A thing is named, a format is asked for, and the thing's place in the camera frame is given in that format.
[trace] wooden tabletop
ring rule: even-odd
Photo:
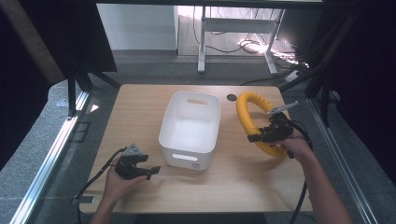
[[[159,134],[163,116],[177,91],[194,91],[220,99],[219,135],[212,162],[207,170],[197,171],[170,166],[165,162]],[[283,105],[276,87],[192,86],[192,85],[123,85],[109,118],[98,150],[91,177],[119,149],[135,143],[148,161],[138,167],[161,166],[161,171],[145,181],[115,208],[122,213],[218,213],[293,211],[304,183],[300,164],[289,158],[276,159],[249,143],[236,115],[235,102],[227,95],[238,96],[254,91],[274,106]],[[258,127],[269,125],[258,106],[248,107]],[[82,203],[84,213],[94,213],[105,186],[106,175],[85,191],[93,203]],[[302,211],[312,211],[307,196]]]

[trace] gray floor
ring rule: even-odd
[[[115,51],[119,72],[108,75],[121,84],[183,84],[183,85],[247,85],[270,86],[276,81],[269,76],[261,57],[208,57],[204,74],[197,72],[196,56],[176,56],[159,52]],[[279,62],[282,66],[289,63]],[[77,207],[72,198],[88,180],[92,164],[100,146],[106,123],[118,90],[103,80],[90,75],[93,91],[78,125],[68,139],[39,200],[29,223],[78,223]],[[329,145],[315,121],[304,97],[306,83],[282,92],[286,103],[298,100],[300,105],[291,109],[290,116],[301,121],[309,130],[314,150],[337,191],[345,201],[356,223],[365,223],[357,199],[348,188]],[[0,223],[9,223],[29,189],[37,171],[49,152],[56,135],[67,116],[67,82],[53,86],[49,101],[35,126],[26,136],[14,157],[0,172]],[[335,105],[329,110],[330,130],[337,145],[359,184],[362,194],[376,217],[371,223],[396,223],[396,188],[384,174],[369,150],[342,119]],[[289,223],[291,212],[265,213],[267,223]],[[82,215],[88,223],[91,215]],[[114,214],[114,223],[134,223],[135,215]],[[311,213],[301,213],[296,223],[315,223]]]

